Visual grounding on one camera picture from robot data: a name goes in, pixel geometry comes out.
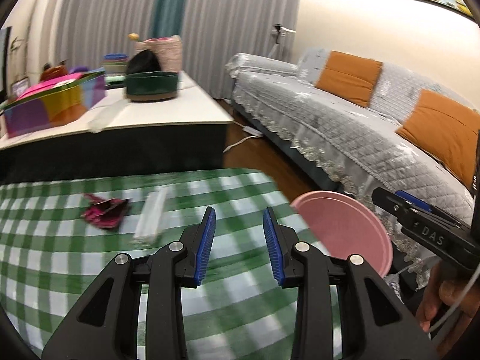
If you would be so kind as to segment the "person right hand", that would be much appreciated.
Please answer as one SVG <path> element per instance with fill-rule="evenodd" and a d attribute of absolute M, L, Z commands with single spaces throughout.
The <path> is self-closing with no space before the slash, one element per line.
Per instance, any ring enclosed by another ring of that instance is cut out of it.
<path fill-rule="evenodd" d="M 429 283 L 425 287 L 422 301 L 416 311 L 416 319 L 424 332 L 428 332 L 430 329 L 431 323 L 438 314 L 440 306 L 452 306 L 461 296 L 465 286 L 465 281 L 445 279 L 441 262 L 432 268 Z M 450 332 L 437 345 L 437 353 L 441 359 L 452 349 L 453 345 L 458 342 L 479 309 L 478 284 L 474 284 L 469 289 L 469 292 L 462 299 L 458 308 L 460 309 L 459 320 L 457 320 Z"/>

